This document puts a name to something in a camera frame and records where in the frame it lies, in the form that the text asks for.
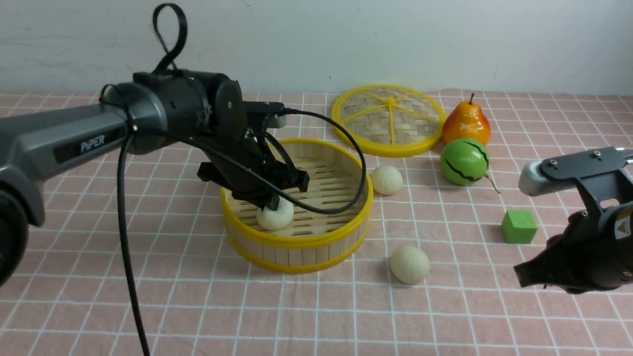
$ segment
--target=green cube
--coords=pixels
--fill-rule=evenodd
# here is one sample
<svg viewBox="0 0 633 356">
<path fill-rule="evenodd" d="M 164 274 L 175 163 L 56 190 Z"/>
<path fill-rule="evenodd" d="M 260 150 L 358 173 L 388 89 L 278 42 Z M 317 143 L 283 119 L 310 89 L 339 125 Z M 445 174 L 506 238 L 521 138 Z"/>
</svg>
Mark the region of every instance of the green cube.
<svg viewBox="0 0 633 356">
<path fill-rule="evenodd" d="M 536 235 L 538 227 L 532 212 L 527 210 L 508 210 L 501 223 L 506 243 L 529 244 Z"/>
</svg>

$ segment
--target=gray arm casing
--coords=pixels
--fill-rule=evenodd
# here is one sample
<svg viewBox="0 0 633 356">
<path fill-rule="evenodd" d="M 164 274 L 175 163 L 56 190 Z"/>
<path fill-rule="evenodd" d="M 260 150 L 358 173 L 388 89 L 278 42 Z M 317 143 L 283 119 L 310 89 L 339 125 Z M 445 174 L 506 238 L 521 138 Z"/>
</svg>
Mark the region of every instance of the gray arm casing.
<svg viewBox="0 0 633 356">
<path fill-rule="evenodd" d="M 210 112 L 204 88 L 190 80 L 163 83 L 159 92 L 135 82 L 117 88 L 105 100 L 120 105 L 122 94 L 139 127 L 188 137 Z M 43 183 L 119 148 L 128 133 L 126 120 L 123 109 L 101 103 L 0 119 L 0 191 L 20 200 L 28 223 L 40 227 Z M 159 136 L 137 137 L 130 153 L 143 155 L 171 143 Z"/>
</svg>

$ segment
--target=bamboo steamer lid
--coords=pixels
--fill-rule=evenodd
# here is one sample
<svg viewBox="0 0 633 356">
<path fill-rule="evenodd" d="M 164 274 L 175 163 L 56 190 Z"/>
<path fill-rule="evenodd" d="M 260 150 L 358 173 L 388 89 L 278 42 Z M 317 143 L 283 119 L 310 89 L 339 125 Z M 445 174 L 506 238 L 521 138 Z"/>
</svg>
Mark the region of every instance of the bamboo steamer lid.
<svg viewBox="0 0 633 356">
<path fill-rule="evenodd" d="M 332 108 L 364 153 L 411 157 L 432 149 L 442 138 L 446 114 L 435 100 L 398 86 L 365 86 L 343 94 Z M 335 129 L 348 145 L 351 142 Z"/>
</svg>

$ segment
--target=white grid line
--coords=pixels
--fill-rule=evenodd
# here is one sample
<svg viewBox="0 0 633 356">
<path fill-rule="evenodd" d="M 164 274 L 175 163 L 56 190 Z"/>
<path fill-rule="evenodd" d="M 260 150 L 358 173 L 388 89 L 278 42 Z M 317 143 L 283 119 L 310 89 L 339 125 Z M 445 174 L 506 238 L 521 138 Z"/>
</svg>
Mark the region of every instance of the white grid line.
<svg viewBox="0 0 633 356">
<path fill-rule="evenodd" d="M 523 130 L 525 131 L 525 127 L 523 126 L 523 123 L 521 122 L 521 120 L 519 120 L 519 122 L 521 123 L 521 127 L 523 127 Z M 507 144 L 507 141 L 506 141 L 506 139 L 505 139 L 505 137 L 504 137 L 503 133 L 502 133 L 502 132 L 500 132 L 500 133 L 499 133 L 499 135 L 501 136 L 501 138 L 502 138 L 503 142 Z M 510 158 L 511 158 L 513 161 L 515 161 L 515 160 L 514 160 L 514 158 L 512 157 L 512 152 L 511 152 L 510 150 L 508 150 L 508 152 L 509 152 L 509 154 L 510 154 Z M 519 167 L 519 166 L 518 166 L 518 164 L 516 163 L 516 161 L 515 161 L 515 165 L 517 166 L 517 170 L 518 170 L 519 172 L 521 172 L 521 169 L 522 169 L 523 167 Z M 505 207 L 505 203 L 504 203 L 503 196 L 501 196 L 500 198 L 501 198 L 501 204 L 504 206 L 503 210 L 504 210 L 504 211 L 508 211 L 508 209 Z M 532 199 L 532 197 L 529 197 L 529 199 L 530 199 L 530 202 L 532 203 L 532 207 L 534 207 L 534 200 Z M 534 210 L 535 210 L 535 212 L 536 212 L 536 216 L 537 216 L 537 218 L 539 219 L 539 222 L 542 222 L 542 219 L 541 219 L 540 215 L 538 214 L 538 211 L 537 211 L 536 209 L 534 209 Z M 523 258 L 523 260 L 524 260 L 524 261 L 526 261 L 527 259 L 526 259 L 526 257 L 525 257 L 525 254 L 523 253 L 522 246 L 520 246 L 518 250 L 519 250 L 519 253 L 521 254 L 521 257 Z M 539 308 L 541 309 L 541 313 L 542 313 L 543 315 L 545 315 L 545 310 L 543 309 L 543 305 L 542 305 L 542 303 L 541 303 L 541 299 L 539 298 L 539 293 L 536 291 L 536 289 L 535 289 L 535 288 L 532 288 L 532 291 L 534 292 L 534 294 L 535 294 L 535 296 L 536 296 L 536 300 L 537 300 L 537 302 L 538 302 L 538 304 L 539 304 Z M 556 354 L 557 354 L 557 356 L 560 356 L 560 351 L 559 351 L 558 347 L 556 346 L 556 340 L 554 339 L 554 333 L 553 333 L 553 332 L 552 332 L 552 330 L 551 330 L 551 327 L 550 327 L 550 325 L 549 325 L 549 322 L 548 322 L 547 318 L 544 318 L 544 320 L 545 320 L 545 325 L 547 326 L 547 329 L 548 329 L 548 334 L 549 334 L 549 337 L 551 338 L 552 344 L 554 345 L 554 348 L 555 348 L 555 350 L 556 350 Z"/>
</svg>

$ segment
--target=fake fruit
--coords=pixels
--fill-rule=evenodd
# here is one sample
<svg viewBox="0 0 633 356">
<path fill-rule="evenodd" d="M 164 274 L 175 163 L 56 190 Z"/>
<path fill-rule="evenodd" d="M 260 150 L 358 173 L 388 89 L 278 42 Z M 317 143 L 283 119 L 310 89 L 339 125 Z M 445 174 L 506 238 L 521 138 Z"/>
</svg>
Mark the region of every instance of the fake fruit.
<svg viewBox="0 0 633 356">
<path fill-rule="evenodd" d="M 467 186 L 486 177 L 499 192 L 487 174 L 490 167 L 488 150 L 479 141 L 456 139 L 446 145 L 439 159 L 442 174 L 452 183 Z"/>
<path fill-rule="evenodd" d="M 490 140 L 490 123 L 476 102 L 475 93 L 470 95 L 470 101 L 462 101 L 453 112 L 448 115 L 442 126 L 442 139 L 449 144 L 456 139 L 474 139 L 483 145 Z"/>
</svg>

